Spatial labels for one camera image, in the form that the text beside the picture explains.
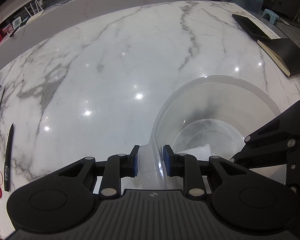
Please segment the black pen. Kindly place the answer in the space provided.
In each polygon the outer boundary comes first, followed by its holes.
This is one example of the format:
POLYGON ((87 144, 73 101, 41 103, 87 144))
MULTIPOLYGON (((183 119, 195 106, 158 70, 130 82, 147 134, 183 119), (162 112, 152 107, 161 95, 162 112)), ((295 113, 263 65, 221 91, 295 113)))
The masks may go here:
POLYGON ((11 168, 11 155, 14 135, 14 124, 11 124, 7 138, 5 163, 4 163, 4 190, 10 191, 10 168, 11 168))

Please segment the clear plastic bowl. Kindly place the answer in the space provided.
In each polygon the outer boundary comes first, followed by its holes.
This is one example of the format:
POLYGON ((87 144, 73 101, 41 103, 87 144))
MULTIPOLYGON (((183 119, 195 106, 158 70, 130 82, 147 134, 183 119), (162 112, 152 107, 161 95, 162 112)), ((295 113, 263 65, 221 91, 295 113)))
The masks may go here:
POLYGON ((209 144, 214 155, 231 159, 245 137, 280 114, 277 104, 255 85, 236 77, 214 75, 195 79, 175 91, 162 106, 149 143, 138 152, 138 180, 146 190, 181 189, 170 178, 163 147, 181 153, 209 144))

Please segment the black phone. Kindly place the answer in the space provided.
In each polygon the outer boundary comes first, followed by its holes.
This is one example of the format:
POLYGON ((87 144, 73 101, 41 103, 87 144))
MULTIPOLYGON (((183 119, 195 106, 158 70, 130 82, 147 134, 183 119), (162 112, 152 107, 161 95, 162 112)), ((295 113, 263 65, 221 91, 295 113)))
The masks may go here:
POLYGON ((232 18, 255 40, 273 40, 279 37, 272 37, 263 31, 256 23, 254 23, 250 18, 232 14, 232 18))

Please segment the white cloth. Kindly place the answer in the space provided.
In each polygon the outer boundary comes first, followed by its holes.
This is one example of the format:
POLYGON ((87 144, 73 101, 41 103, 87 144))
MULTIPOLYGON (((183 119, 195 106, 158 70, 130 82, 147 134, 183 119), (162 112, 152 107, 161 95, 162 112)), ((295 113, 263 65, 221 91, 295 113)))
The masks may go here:
POLYGON ((204 146, 198 146, 195 148, 191 148, 188 150, 183 150, 181 153, 190 154, 197 158, 197 160, 208 161, 211 156, 214 154, 211 151, 211 147, 209 144, 204 146))

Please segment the black notebook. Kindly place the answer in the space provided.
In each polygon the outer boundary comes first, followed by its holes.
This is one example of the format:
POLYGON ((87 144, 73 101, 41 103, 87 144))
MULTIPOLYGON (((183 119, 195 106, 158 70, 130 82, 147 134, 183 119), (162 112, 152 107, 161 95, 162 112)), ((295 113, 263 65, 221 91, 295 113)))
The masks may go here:
POLYGON ((300 48, 291 39, 258 40, 257 44, 268 54, 286 77, 300 74, 300 48))

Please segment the white digital clock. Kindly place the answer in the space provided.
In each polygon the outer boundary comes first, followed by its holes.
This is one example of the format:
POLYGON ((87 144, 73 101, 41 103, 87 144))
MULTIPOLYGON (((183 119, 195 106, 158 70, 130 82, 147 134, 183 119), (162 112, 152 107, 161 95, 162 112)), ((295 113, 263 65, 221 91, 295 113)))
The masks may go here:
POLYGON ((22 23, 22 19, 19 16, 12 22, 13 29, 16 29, 17 27, 19 27, 21 25, 21 23, 22 23))

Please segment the black remote control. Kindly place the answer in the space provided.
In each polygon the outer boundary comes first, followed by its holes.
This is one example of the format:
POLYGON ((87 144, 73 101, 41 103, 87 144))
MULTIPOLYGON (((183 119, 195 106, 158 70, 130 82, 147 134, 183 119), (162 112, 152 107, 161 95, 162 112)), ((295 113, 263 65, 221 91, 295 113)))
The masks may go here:
POLYGON ((12 36, 15 34, 15 32, 19 29, 19 27, 20 27, 20 26, 16 27, 16 28, 10 33, 9 37, 12 37, 12 36))

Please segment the blue plastic stool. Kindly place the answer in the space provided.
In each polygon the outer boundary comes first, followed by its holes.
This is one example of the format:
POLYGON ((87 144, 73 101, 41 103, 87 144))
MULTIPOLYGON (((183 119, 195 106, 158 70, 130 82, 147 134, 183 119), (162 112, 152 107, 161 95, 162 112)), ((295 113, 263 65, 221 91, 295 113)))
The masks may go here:
POLYGON ((262 17, 266 18, 272 25, 276 25, 280 18, 279 15, 269 9, 264 9, 264 11, 262 12, 262 17))

